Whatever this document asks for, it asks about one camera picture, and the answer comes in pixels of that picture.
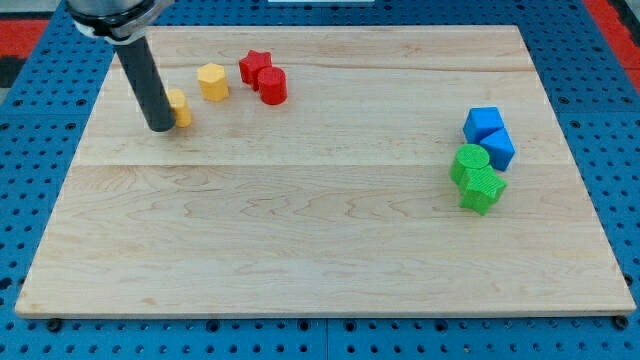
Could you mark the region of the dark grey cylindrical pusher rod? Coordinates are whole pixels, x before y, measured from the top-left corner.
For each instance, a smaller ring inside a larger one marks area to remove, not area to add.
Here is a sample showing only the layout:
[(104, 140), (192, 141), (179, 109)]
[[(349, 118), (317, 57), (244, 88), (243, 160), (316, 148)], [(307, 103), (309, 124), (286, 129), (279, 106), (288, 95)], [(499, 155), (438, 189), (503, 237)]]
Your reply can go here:
[(171, 130), (176, 120), (146, 38), (114, 48), (148, 127)]

